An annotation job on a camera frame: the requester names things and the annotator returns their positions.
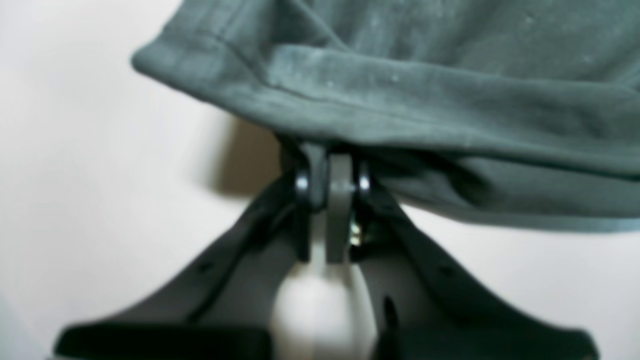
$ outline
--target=gray-green cloth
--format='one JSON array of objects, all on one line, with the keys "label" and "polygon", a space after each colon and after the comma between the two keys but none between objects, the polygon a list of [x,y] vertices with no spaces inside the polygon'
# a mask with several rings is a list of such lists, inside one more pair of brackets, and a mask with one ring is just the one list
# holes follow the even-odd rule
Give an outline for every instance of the gray-green cloth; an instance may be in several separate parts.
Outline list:
[{"label": "gray-green cloth", "polygon": [[185,0],[133,64],[432,206],[640,216],[638,0]]}]

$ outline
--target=white wall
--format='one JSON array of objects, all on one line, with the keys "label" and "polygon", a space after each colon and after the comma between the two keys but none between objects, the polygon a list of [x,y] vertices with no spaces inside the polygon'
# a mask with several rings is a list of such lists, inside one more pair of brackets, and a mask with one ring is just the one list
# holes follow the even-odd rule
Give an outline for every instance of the white wall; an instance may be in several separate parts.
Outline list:
[{"label": "white wall", "polygon": [[[178,3],[0,0],[0,322],[25,343],[50,349],[65,324],[149,294],[276,176],[267,132],[131,69]],[[640,359],[638,232],[501,229],[405,208],[506,300],[587,328],[604,359]],[[22,360],[16,348],[0,358]]]}]

